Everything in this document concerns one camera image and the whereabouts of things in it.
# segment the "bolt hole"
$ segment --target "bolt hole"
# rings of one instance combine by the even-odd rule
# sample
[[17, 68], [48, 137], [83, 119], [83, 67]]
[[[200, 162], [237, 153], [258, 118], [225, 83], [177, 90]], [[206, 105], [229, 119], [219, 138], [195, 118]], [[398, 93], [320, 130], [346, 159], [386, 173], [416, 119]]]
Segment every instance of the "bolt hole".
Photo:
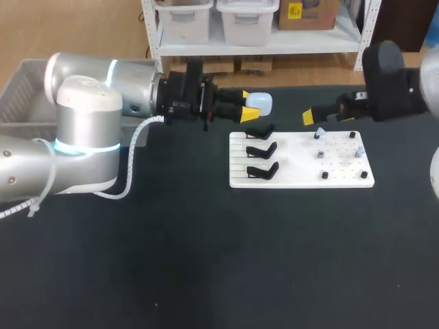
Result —
[[140, 107], [138, 107], [137, 105], [131, 105], [130, 106], [131, 111], [133, 111], [134, 113], [137, 113], [138, 111], [140, 111]]

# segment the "white pegboard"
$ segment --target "white pegboard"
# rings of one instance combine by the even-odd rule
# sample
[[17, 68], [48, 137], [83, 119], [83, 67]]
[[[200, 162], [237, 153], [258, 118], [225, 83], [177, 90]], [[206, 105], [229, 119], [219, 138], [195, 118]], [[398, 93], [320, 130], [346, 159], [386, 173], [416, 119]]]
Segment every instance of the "white pegboard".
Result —
[[[243, 132], [230, 134], [230, 186], [234, 188], [370, 188], [375, 184], [367, 154], [360, 158], [355, 152], [363, 145], [355, 132], [327, 132], [319, 139], [314, 132], [274, 132], [271, 137], [246, 138]], [[273, 142], [278, 148], [269, 160], [249, 158], [247, 146], [267, 150]], [[318, 152], [323, 151], [323, 158]], [[268, 170], [273, 163], [279, 170], [271, 180], [249, 178], [247, 167]], [[361, 173], [366, 171], [366, 179]], [[322, 178], [324, 172], [328, 178]]]

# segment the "yellow label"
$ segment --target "yellow label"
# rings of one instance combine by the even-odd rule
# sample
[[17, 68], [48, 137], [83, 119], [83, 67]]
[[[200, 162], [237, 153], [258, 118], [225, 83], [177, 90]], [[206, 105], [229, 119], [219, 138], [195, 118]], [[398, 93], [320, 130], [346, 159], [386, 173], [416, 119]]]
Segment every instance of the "yellow label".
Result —
[[288, 6], [288, 19], [301, 19], [302, 7], [302, 3], [290, 3]]

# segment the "cardboard box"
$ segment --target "cardboard box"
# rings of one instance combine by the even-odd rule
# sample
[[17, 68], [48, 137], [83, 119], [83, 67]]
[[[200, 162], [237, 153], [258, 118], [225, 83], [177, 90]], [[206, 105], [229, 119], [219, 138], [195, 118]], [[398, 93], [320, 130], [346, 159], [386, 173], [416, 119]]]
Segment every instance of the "cardboard box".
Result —
[[279, 29], [333, 29], [340, 0], [281, 0]]

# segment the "metal shelf frame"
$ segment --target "metal shelf frame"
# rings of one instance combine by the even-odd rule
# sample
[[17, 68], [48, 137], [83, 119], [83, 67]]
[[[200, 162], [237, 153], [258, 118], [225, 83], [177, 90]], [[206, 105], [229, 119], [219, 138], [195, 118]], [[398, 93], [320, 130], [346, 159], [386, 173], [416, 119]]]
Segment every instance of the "metal shelf frame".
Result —
[[354, 1], [341, 1], [334, 30], [331, 31], [280, 31], [273, 26], [272, 36], [264, 47], [233, 47], [224, 42], [222, 19], [214, 12], [211, 35], [206, 45], [175, 45], [166, 41], [161, 24], [156, 23], [154, 0], [141, 0], [151, 57], [158, 71], [163, 72], [162, 56], [238, 56], [276, 55], [294, 53], [355, 53], [355, 71], [362, 71], [361, 57], [370, 45], [381, 7], [381, 0], [365, 0], [364, 28], [360, 35], [350, 11]]

